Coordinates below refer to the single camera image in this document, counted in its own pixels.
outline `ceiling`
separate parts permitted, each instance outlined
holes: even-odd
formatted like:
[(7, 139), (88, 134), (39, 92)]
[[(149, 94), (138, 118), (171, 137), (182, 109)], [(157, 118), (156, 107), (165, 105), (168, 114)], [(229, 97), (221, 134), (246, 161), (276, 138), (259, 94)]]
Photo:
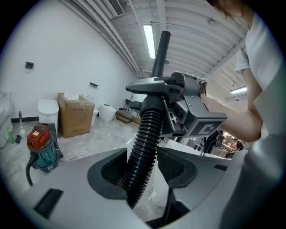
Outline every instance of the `ceiling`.
[(94, 25), (122, 55), (135, 74), (150, 77), (150, 58), (143, 25), (153, 25), (155, 47), (163, 30), (171, 33), (164, 76), (174, 71), (208, 79), (207, 93), (226, 103), (231, 90), (244, 86), (234, 73), (236, 53), (248, 31), (241, 19), (226, 19), (205, 0), (119, 0), (123, 14), (110, 14), (116, 0), (62, 0)]

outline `black corrugated hose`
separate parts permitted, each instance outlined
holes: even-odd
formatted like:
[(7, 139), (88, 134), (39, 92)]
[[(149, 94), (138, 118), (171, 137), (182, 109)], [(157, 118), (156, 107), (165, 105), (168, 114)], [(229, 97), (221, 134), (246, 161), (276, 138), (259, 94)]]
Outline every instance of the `black corrugated hose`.
[(30, 152), (30, 155), (31, 155), (30, 160), (28, 161), (27, 166), (26, 166), (26, 177), (27, 177), (29, 185), (32, 186), (33, 182), (31, 180), (31, 176), (30, 176), (30, 168), (31, 168), (32, 164), (35, 163), (39, 159), (39, 155), (37, 153), (34, 153), (34, 152)]
[(127, 191), (128, 204), (132, 208), (139, 202), (148, 184), (157, 155), (162, 125), (163, 117), (160, 112), (147, 110), (143, 113), (123, 177), (123, 188)]

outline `yellow label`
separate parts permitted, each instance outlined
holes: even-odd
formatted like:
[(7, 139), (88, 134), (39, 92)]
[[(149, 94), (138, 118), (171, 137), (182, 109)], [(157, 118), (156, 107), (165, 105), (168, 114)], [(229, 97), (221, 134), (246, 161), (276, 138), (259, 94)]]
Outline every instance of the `yellow label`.
[(38, 135), (39, 135), (39, 133), (40, 133), (40, 132), (35, 131), (33, 134), (34, 134), (35, 136), (38, 136)]

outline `tile floor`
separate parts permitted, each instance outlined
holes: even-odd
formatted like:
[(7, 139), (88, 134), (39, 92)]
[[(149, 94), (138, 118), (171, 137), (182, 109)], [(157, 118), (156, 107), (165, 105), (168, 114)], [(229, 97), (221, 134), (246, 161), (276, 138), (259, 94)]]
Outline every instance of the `tile floor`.
[[(37, 122), (23, 123), (26, 133), (29, 133)], [(20, 124), (16, 123), (13, 127), (13, 136), (16, 137), (20, 130)], [(58, 136), (58, 144), (63, 153), (62, 161), (78, 160), (82, 156), (88, 157), (96, 153), (116, 149), (127, 148), (130, 154), (134, 144), (135, 135), (138, 126), (129, 123), (124, 124), (118, 120), (106, 122), (97, 118), (95, 125), (91, 127), (90, 133), (75, 136), (72, 138), (63, 138)], [(4, 182), (11, 193), (21, 200), (21, 196), (29, 189), (29, 184), (25, 175), (25, 167), (29, 160), (29, 150), (26, 146), (26, 139), (22, 139), (20, 144), (7, 143), (0, 149), (0, 171)], [(30, 169), (33, 183), (38, 182), (47, 174), (40, 170)], [(138, 205), (133, 209), (143, 221), (152, 220), (163, 215), (164, 208), (159, 208), (151, 204), (151, 195), (154, 176), (151, 176), (150, 182)]]

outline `person's arm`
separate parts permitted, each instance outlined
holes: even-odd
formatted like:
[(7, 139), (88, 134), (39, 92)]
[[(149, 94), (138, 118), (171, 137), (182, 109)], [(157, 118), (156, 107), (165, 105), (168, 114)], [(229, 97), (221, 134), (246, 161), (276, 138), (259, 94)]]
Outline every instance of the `person's arm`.
[(243, 141), (256, 141), (261, 136), (262, 119), (253, 102), (261, 93), (261, 88), (250, 69), (241, 71), (248, 94), (248, 110), (237, 112), (217, 101), (201, 95), (210, 112), (220, 112), (227, 115), (227, 120), (220, 126), (222, 130)]

